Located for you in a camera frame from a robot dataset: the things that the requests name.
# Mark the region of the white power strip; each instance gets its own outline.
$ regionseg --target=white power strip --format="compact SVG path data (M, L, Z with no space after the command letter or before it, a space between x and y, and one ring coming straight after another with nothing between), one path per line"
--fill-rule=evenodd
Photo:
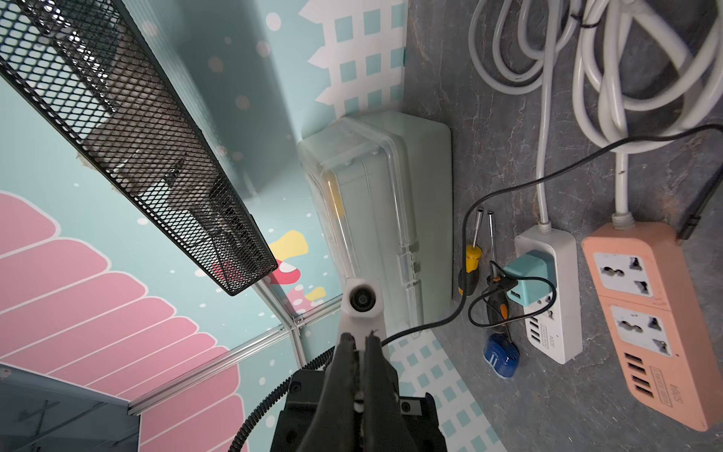
M548 357L565 364L583 351L578 284L578 253L575 237L569 232L553 229L540 234L537 226L515 237L517 256L538 250L555 258L557 301L541 315L525 319L527 339ZM546 297L524 307L525 314L539 310Z

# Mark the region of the yellow painted shape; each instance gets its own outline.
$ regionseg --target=yellow painted shape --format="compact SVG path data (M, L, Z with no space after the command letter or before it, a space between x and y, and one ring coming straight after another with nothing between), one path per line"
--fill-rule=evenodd
M326 290L324 290L323 287L317 287L316 289L312 290L304 296L307 298L307 300L313 302L314 300L318 300L319 298L326 297Z
M279 240L269 245L276 259L284 261L290 257L305 255L309 252L309 245L304 235L299 231L289 231Z

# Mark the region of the gray marble countertop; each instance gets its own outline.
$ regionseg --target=gray marble countertop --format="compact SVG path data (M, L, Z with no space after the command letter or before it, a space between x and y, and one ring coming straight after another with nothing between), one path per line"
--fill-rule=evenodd
M477 32L481 60L494 67L492 29L501 2L490 2ZM715 18L711 1L654 1L653 6L692 43L707 34ZM403 111L448 125L453 136L454 211L456 231L464 211L488 192L533 179L539 133L540 91L512 96L494 91L475 72L467 49L474 1L411 0L406 47ZM525 69L516 43L513 5L502 37L502 54L515 69ZM542 8L533 8L540 17ZM530 21L533 44L541 48L546 20ZM570 90L576 38L560 53L555 67L552 126L547 171L562 168L594 152L572 111ZM675 72L662 51L633 26L623 54L623 90L649 97ZM589 89L594 108L596 93ZM652 114L630 115L631 132L649 132L668 124L679 103ZM723 121L723 106L707 121ZM664 221L677 228L690 202L723 162L723 137L705 132L660 150L630 158L630 209L637 221ZM547 184L554 227L571 232L578 243L610 222L613 205L612 155ZM497 214L498 255L514 256L513 237L536 224L533 189L493 199ZM683 245L698 300L719 360L723 364L723 191L709 203L701 225ZM481 231L487 253L487 231ZM455 234L455 253L461 244ZM512 380L497 378L484 361L488 332L466 316L435 330L462 378L509 451L721 451L723 424L696 432L637 402L625 387L620 363L597 299L590 273L578 247L583 352L559 365L538 352L524 337L522 325L510 327L521 350ZM454 268L461 259L455 257ZM453 304L459 300L454 297Z

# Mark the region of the black cable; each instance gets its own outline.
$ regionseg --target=black cable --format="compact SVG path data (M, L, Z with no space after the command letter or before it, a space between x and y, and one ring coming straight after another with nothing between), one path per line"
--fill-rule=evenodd
M580 22L580 28L595 28L595 27L597 27L598 25L600 25L600 22L602 22L602 19L600 19L600 20L598 20L597 22L595 22L594 24L586 24L586 23L583 21L583 16L582 16L582 14L570 14L570 17L572 17L573 19L575 19L575 20L577 20L578 22Z
M331 361L331 357L334 355L334 347L331 347L318 357L312 359L306 365L302 367L302 369L306 370L316 370L319 369L321 366L323 366L325 363ZM291 377L286 378L283 383L281 383L279 386L276 386L276 389L271 391L271 394L266 396L259 406L254 409L254 411L249 414L249 416L244 421L244 424L241 426L239 431L236 433L236 437L234 438L234 441L231 443L231 446L228 448L228 452L241 452L241 448L244 447L244 443L249 438L249 435L251 435L251 431L256 427L256 424L259 423L261 418L264 417L266 413L271 409L272 406L281 398L284 394L288 392L288 387L291 384Z
M541 308L540 310L537 310L535 312L530 312L529 314L525 314L525 315L518 315L517 317L510 317L506 320L502 320L497 323L478 323L478 322L475 322L474 319L472 318L472 308L474 308L474 305L480 301L487 303L487 300L485 299L485 295L482 294L479 297L477 297L472 303L470 303L469 309L467 310L467 318L472 323L472 325L479 326L480 328L494 328L495 326L507 325L510 322L515 322L517 320L524 320L526 318L540 315L543 312L549 310L552 307L552 305L555 304L555 301L557 301L557 290L555 289L555 285L551 281L549 281L545 278L537 277L537 276L514 276L514 275L511 275L511 274L505 272L502 269L502 267L500 267L494 260L490 260L489 264L490 264L490 266L494 265L495 267L497 267L497 269L501 272L501 274L503 274L504 276L506 276L508 278L512 278L517 281L542 281L542 282L546 283L552 289L552 296L550 297L550 300L548 301L548 303L543 306L543 308Z
M533 187L537 184L541 184L542 182L547 182L550 179L554 179L555 177L562 176L563 174L572 171L575 168L578 168L579 166L584 165L585 163L589 163L593 160L595 160L598 157L602 157L603 155L607 154L611 150L615 148L619 148L622 145L627 145L630 142L638 142L638 141L655 141L655 142L664 142L664 141L675 141L679 140L680 138L690 137L691 135L695 135L696 133L702 132L704 130L717 130L718 132L723 133L723 125L721 124L702 124L700 126L694 127L692 129L688 129L685 132L681 132L675 135L668 135L666 137L658 137L655 135L639 135L636 137L626 137L621 140L618 140L616 142L612 142L609 145L605 146L602 149L598 149L592 154L588 155L585 158L582 158L581 160L576 161L575 163L572 163L571 165L566 166L563 169L558 169L554 173L550 173L544 177L541 177L539 179L535 179L530 182L525 182L524 184L514 185L512 187L507 187L503 189L499 189L497 191L494 191L492 193L489 193L481 198L479 198L477 201L473 202L471 206L469 206L469 209L464 214L464 218L462 220L462 263L465 262L466 256L465 256L465 243L467 243L467 222L469 221L469 216L472 214L472 212L477 209L477 207L482 204L483 202L487 201L488 199L498 196L498 195L504 195L505 193L515 192L517 190L522 190L528 187ZM467 272L462 272L462 287L467 287ZM462 309L464 308L464 304L467 300L467 295L463 294L462 299L459 302L459 306L457 306L457 309L452 312L452 314L444 318L442 320L438 320L437 322L427 323L420 326L415 326L413 328L409 328L404 331L400 331L399 333L393 334L386 338L384 341L382 341L382 346L385 346L389 344L392 341L396 341L400 337L406 336L408 334L416 333L418 331L426 330L429 328L436 328L437 326L446 325L460 314L462 312Z
M703 209L706 208L706 204L708 204L708 201L711 200L713 194L718 190L721 181L723 181L723 165L718 168L718 171L716 171L705 186L703 186L696 200L693 201L693 204L688 209L688 216L685 217L685 223L683 223L683 226L680 227L677 233L678 240L688 240L690 236L693 235L693 231L696 230L698 223L701 221Z

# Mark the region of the clear plastic lid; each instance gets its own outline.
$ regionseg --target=clear plastic lid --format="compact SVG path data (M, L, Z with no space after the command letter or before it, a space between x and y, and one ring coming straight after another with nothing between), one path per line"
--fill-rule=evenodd
M401 138L342 118L299 143L344 282L377 278L389 334L423 323L407 152Z

